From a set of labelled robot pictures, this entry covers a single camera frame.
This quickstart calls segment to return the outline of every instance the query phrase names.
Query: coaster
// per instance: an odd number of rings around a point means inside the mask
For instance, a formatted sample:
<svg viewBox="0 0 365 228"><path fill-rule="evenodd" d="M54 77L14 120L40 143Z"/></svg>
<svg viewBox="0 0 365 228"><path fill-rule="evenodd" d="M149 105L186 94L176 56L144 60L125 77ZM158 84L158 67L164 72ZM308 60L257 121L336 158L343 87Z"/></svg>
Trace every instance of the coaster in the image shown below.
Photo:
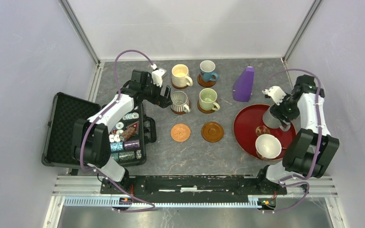
<svg viewBox="0 0 365 228"><path fill-rule="evenodd" d="M189 107L189 108L191 108L191 101L190 101L190 100L188 100L188 107ZM172 111L173 113L178 114L178 115L186 114L186 112L176 112L176 111L174 111L172 108L170 108L170 109L171 109L171 111Z"/></svg>
<svg viewBox="0 0 365 228"><path fill-rule="evenodd" d="M174 84L173 84L173 81L171 81L171 85L172 85L174 88L176 88L176 89L185 89L185 88L187 88L187 87L188 87L188 85L186 85L186 86L184 86L184 87L178 87L178 86L176 86L176 85L174 85Z"/></svg>
<svg viewBox="0 0 365 228"><path fill-rule="evenodd" d="M201 108L201 106L199 105L199 100L198 100L198 104L197 104L197 106L198 106L199 111L201 111L201 112L203 112L203 113L210 114L210 113L214 113L214 112L215 112L215 110L213 110L213 109L211 109L211 110L209 110L209 111L203 110L203 109Z"/></svg>
<svg viewBox="0 0 365 228"><path fill-rule="evenodd" d="M198 84L202 87L205 88L209 88L212 87L216 84L216 81L209 81L209 82L204 82L201 78L201 74L198 74L198 78L197 78Z"/></svg>
<svg viewBox="0 0 365 228"><path fill-rule="evenodd" d="M223 138L224 130L219 123L208 122L203 125L201 133L204 140L215 143Z"/></svg>
<svg viewBox="0 0 365 228"><path fill-rule="evenodd" d="M190 135L191 135L190 128L182 123L175 125L171 129L171 137L177 142L184 142L190 137Z"/></svg>

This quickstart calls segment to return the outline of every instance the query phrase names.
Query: open black case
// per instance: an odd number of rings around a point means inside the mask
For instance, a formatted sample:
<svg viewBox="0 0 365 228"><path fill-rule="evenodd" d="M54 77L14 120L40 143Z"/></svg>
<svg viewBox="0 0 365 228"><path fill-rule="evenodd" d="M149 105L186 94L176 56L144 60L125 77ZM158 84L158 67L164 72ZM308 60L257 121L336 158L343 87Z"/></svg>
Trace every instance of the open black case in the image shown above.
<svg viewBox="0 0 365 228"><path fill-rule="evenodd" d="M48 132L42 154L41 162L46 166L57 166L66 168L80 168L79 161L71 156L72 133L74 124L78 119L87 119L101 110L101 106L90 101L86 101L77 97L67 95L65 93L57 93L54 96L51 115L48 121ZM138 134L132 136L129 140L139 140L139 148L130 150L112 152L112 158L117 153L130 152L140 150L139 158L126 161L117 161L120 165L127 167L133 165L141 165L146 162L145 145L156 141L156 127L152 118L144 114L143 104L140 104L136 110L130 113L139 113L138 120L120 120L126 126L133 122L139 121Z"/></svg>

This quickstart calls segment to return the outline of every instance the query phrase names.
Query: mug handle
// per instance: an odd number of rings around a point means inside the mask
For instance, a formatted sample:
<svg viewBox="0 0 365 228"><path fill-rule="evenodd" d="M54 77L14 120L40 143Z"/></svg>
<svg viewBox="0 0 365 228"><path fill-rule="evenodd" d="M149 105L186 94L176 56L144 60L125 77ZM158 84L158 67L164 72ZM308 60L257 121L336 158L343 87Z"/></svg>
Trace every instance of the mug handle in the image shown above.
<svg viewBox="0 0 365 228"><path fill-rule="evenodd" d="M194 85L194 82L192 81L192 78L190 76L186 76L185 78L188 80L188 82L187 82L188 86L193 86Z"/></svg>
<svg viewBox="0 0 365 228"><path fill-rule="evenodd" d="M220 105L216 102L213 102L213 105L215 106L214 108L212 108L212 110L218 111L220 109Z"/></svg>
<svg viewBox="0 0 365 228"><path fill-rule="evenodd" d="M185 112L186 113L189 113L191 111L191 108L187 105L187 104L184 104L183 107L185 108Z"/></svg>
<svg viewBox="0 0 365 228"><path fill-rule="evenodd" d="M212 77L209 79L209 81L216 81L216 80L218 80L218 79L219 79L219 75L213 72L213 73L212 73Z"/></svg>

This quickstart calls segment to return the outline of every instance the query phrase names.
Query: green mug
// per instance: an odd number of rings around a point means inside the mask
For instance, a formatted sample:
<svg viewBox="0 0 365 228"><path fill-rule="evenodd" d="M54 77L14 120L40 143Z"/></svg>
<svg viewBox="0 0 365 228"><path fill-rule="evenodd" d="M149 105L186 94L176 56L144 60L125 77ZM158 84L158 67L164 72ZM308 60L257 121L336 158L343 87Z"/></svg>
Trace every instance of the green mug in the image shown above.
<svg viewBox="0 0 365 228"><path fill-rule="evenodd" d="M220 105L216 102L217 98L218 94L213 89L203 89L199 93L199 106L205 111L218 111L220 109Z"/></svg>

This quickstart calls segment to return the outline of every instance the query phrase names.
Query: cream mug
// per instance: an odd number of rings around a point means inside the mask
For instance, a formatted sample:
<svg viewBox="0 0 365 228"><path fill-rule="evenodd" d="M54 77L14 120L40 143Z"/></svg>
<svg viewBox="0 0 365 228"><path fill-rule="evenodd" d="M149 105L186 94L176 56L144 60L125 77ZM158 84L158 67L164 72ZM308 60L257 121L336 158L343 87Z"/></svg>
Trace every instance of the cream mug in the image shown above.
<svg viewBox="0 0 365 228"><path fill-rule="evenodd" d="M177 113L189 113L191 111L190 109L190 100L188 99L188 96L183 91L176 91L171 94L171 102L173 103L171 105L171 109Z"/></svg>
<svg viewBox="0 0 365 228"><path fill-rule="evenodd" d="M217 98L218 94L213 89L203 89L199 93L199 106L205 111L218 111L220 109L220 105L216 102Z"/></svg>
<svg viewBox="0 0 365 228"><path fill-rule="evenodd" d="M193 85L193 81L190 78L190 72L188 71L188 67L186 65L177 64L172 68L171 72L174 86L183 88Z"/></svg>

